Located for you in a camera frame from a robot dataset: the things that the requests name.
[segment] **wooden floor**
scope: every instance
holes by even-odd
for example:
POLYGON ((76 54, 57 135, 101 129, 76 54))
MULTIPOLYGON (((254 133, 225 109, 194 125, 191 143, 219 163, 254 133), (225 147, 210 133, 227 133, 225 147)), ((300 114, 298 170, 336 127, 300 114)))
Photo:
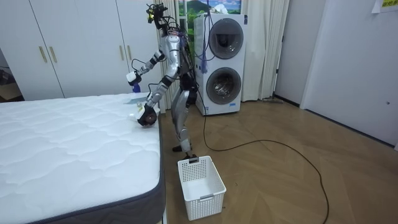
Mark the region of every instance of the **wooden floor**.
MULTIPOLYGON (((169 223, 322 223, 326 202, 314 169, 290 149, 257 142, 213 152, 203 141, 204 118, 194 106, 186 123, 194 153, 213 159, 227 188, 221 214, 188 221, 173 153, 178 145, 163 115, 169 223)), ((287 103, 243 103, 235 114, 207 118, 206 139, 217 149, 256 139, 286 143, 320 170, 330 201, 327 223, 398 223, 398 152, 287 103)))

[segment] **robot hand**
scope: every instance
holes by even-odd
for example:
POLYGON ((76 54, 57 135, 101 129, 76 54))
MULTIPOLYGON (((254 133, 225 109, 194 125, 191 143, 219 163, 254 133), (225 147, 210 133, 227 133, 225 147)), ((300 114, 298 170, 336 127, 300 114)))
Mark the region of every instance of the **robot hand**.
POLYGON ((126 75, 127 81, 129 82, 129 85, 134 86, 135 84, 138 84, 141 82, 142 78, 140 75, 138 75, 137 71, 130 72, 126 75))
POLYGON ((153 125, 156 120, 157 120, 157 113, 155 109, 152 107, 148 106, 145 104, 144 106, 142 104, 138 104, 138 114, 136 114, 136 119, 139 124, 142 126, 151 126, 153 125))

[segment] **dryer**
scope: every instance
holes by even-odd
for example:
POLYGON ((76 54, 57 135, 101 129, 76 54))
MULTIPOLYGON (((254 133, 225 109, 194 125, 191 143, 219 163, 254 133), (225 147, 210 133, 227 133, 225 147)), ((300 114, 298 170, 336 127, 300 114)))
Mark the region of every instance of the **dryer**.
POLYGON ((246 17, 240 14, 201 14, 194 20, 197 107, 203 115, 237 112, 241 107, 246 17), (206 52, 207 72, 203 68, 206 52))

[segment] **poster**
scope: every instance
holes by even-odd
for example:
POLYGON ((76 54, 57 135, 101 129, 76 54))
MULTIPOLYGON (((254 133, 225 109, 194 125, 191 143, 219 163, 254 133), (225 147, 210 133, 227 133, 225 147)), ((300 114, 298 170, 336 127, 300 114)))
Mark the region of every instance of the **poster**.
POLYGON ((372 13, 391 12, 398 10, 398 0, 376 0, 372 13))

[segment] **wardrobe door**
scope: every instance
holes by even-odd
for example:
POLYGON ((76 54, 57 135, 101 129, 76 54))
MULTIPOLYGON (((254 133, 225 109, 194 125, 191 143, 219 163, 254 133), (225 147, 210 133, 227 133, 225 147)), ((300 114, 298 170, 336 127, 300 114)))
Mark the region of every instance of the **wardrobe door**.
MULTIPOLYGON (((116 0, 119 10, 120 24, 122 27, 124 45, 131 64, 132 59, 136 58, 143 62, 152 58, 159 49, 157 41, 157 29, 155 23, 148 23, 148 5, 153 4, 151 0, 116 0)), ((140 68, 142 63, 134 61, 134 67, 140 68)), ((149 91, 149 83, 158 83, 162 79, 160 64, 142 76, 140 82, 141 91, 149 91)))
POLYGON ((30 2, 65 97, 100 95, 75 0, 30 2))
POLYGON ((0 0, 0 48, 25 100, 63 98, 28 0, 0 0))
POLYGON ((76 0, 82 34, 98 93, 131 93, 126 80, 129 58, 123 43, 116 1, 76 0))

